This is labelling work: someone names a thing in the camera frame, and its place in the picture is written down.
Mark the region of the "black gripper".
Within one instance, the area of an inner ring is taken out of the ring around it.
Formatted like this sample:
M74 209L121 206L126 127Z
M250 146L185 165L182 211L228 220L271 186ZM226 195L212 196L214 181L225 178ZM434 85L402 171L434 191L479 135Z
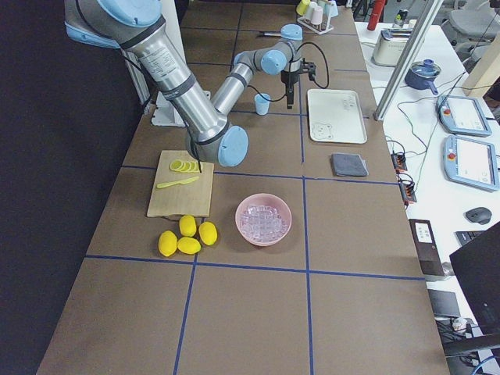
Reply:
M300 64L291 64L290 66L286 66L280 72L280 80L287 88L286 92L287 109L293 109L295 101L294 85L298 82L301 71L302 68Z

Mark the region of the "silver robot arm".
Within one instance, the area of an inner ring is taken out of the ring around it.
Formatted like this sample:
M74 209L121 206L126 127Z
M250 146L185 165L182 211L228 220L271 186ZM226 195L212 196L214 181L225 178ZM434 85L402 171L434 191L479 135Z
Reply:
M66 1L64 6L71 39L121 49L139 59L184 121L187 150L203 162L233 167L247 155L248 135L227 115L256 73L284 76L287 92L293 92L302 43L297 24L283 26L274 46L239 53L220 89L208 98L167 36L160 1Z

